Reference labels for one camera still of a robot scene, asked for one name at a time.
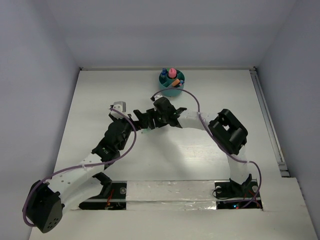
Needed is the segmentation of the orange tip clear highlighter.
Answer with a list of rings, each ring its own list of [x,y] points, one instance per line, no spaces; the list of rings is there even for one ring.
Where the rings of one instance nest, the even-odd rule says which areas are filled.
[[[177,86],[177,85],[179,85],[179,84],[180,84],[180,80],[179,80],[179,79],[176,79],[175,81],[172,82],[171,86],[172,86],[172,87],[175,87],[175,86]]]

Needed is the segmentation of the blue cap white pen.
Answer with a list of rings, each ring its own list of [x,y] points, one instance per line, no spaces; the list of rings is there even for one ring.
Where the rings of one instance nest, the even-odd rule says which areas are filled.
[[[166,68],[162,68],[159,79],[161,82],[167,81],[167,69]]]

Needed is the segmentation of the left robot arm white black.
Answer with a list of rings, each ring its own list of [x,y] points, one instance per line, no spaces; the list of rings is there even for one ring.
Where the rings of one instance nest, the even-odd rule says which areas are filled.
[[[110,107],[112,122],[97,146],[77,165],[58,170],[30,188],[22,208],[26,225],[48,233],[57,226],[63,214],[92,196],[104,198],[110,194],[112,180],[104,170],[126,156],[129,136],[154,128],[153,109],[142,113],[134,110],[137,120],[126,114],[119,104]]]

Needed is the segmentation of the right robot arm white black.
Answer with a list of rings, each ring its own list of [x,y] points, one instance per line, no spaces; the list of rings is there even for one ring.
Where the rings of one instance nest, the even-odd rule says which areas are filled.
[[[248,131],[229,109],[221,110],[215,118],[212,114],[175,108],[164,96],[152,97],[154,125],[169,125],[182,129],[206,131],[217,146],[226,154],[230,169],[230,190],[235,196],[242,196],[249,189],[252,175],[248,160],[241,158],[242,148],[247,143]]]

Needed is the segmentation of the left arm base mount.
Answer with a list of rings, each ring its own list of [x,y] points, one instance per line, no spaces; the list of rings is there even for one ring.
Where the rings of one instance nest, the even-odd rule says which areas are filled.
[[[81,210],[126,210],[127,181],[112,181],[104,173],[93,176],[100,182],[101,191],[98,195],[81,202]]]

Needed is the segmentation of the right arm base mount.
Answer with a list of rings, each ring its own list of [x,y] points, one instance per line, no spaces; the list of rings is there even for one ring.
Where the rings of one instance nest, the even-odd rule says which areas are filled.
[[[214,183],[213,197],[218,210],[263,209],[258,182],[249,174],[243,184],[231,179]]]

